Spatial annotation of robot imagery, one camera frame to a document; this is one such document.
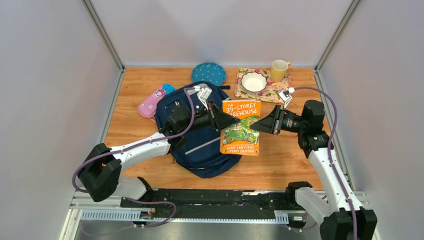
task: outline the navy backpack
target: navy backpack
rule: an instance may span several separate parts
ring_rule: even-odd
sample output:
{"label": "navy backpack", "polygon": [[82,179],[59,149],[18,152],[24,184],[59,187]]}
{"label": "navy backpack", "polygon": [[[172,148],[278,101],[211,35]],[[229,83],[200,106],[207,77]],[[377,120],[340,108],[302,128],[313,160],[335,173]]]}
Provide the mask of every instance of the navy backpack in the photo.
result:
{"label": "navy backpack", "polygon": [[[176,102],[180,105],[190,106],[189,100],[184,93],[184,88],[202,87],[205,85],[212,89],[212,93],[207,100],[213,101],[219,108],[222,108],[223,100],[230,99],[219,86],[205,81],[194,82],[165,95],[157,103],[155,115],[157,127],[160,129],[165,126],[168,122],[168,116],[177,106]],[[195,110],[200,111],[204,108],[197,97],[197,92],[191,95],[191,99],[194,103]],[[216,131],[212,126],[187,132],[184,134],[184,137],[187,139],[187,142],[171,154],[179,165],[201,178],[212,178],[225,173],[238,163],[242,157],[241,155],[220,153],[221,133]]]}

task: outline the book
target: book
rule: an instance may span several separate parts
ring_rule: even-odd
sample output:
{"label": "book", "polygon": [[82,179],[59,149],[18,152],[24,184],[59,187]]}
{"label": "book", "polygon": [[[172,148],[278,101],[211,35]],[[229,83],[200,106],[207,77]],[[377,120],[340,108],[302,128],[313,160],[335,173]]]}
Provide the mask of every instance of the book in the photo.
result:
{"label": "book", "polygon": [[221,131],[220,152],[259,156],[259,131],[250,129],[250,126],[260,119],[261,101],[224,100],[222,110],[239,118],[240,122]]}

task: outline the white bowl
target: white bowl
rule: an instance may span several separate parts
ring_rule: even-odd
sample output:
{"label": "white bowl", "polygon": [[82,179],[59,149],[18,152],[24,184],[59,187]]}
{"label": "white bowl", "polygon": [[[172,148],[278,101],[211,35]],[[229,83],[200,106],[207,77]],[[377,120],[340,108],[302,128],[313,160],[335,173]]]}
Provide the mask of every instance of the white bowl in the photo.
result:
{"label": "white bowl", "polygon": [[260,73],[248,72],[241,78],[241,86],[251,95],[258,95],[267,87],[267,79]]}

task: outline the reflective strip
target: reflective strip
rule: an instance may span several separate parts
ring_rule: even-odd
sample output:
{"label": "reflective strip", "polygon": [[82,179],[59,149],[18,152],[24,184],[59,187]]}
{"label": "reflective strip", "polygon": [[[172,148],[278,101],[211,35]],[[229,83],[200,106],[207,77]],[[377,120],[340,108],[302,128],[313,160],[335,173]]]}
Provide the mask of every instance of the reflective strip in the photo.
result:
{"label": "reflective strip", "polygon": [[219,139],[221,139],[221,137],[220,137],[220,136],[219,136],[219,137],[217,137],[217,138],[215,138],[215,139],[213,139],[213,140],[210,140],[210,141],[208,141],[208,142],[206,142],[206,143],[204,143],[204,144],[202,144],[202,145],[200,145],[200,146],[197,146],[197,147],[195,147],[195,148],[193,148],[193,149],[191,149],[191,150],[188,150],[188,151],[186,151],[186,152],[185,152],[185,155],[190,154],[190,153],[192,153],[192,152],[194,152],[194,151],[196,151],[196,150],[198,150],[198,149],[201,149],[201,148],[203,148],[204,146],[207,146],[207,145],[209,145],[209,144],[211,144],[211,143],[213,143],[213,142],[216,142],[216,141],[218,141]]}

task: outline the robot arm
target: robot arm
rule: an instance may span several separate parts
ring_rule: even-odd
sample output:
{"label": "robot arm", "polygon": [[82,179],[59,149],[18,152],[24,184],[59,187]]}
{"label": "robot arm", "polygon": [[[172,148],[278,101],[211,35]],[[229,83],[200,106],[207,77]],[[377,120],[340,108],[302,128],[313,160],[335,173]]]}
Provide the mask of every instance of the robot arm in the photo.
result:
{"label": "robot arm", "polygon": [[[353,234],[357,234],[361,240],[371,240],[377,217],[373,210],[364,209],[343,175],[330,137],[323,131],[324,104],[308,100],[302,114],[297,115],[285,108],[293,92],[293,89],[282,92],[280,97],[286,102],[284,108],[276,105],[268,116],[250,128],[274,135],[281,130],[297,133],[299,147],[318,173],[328,203],[316,194],[308,182],[291,182],[286,192],[294,204],[303,207],[320,225],[323,240],[348,239]],[[352,231],[354,219],[357,232]]]}
{"label": "robot arm", "polygon": [[[199,93],[205,91],[203,88],[196,90]],[[92,149],[83,167],[77,169],[76,173],[94,202],[103,201],[110,196],[140,199],[146,192],[143,180],[121,176],[123,171],[147,159],[179,149],[186,142],[183,133],[187,131],[207,126],[219,131],[240,122],[238,118],[224,113],[213,102],[202,99],[201,94],[197,96],[205,105],[205,109],[200,112],[191,112],[188,106],[177,104],[168,118],[168,123],[153,135],[111,148],[100,143]]]}

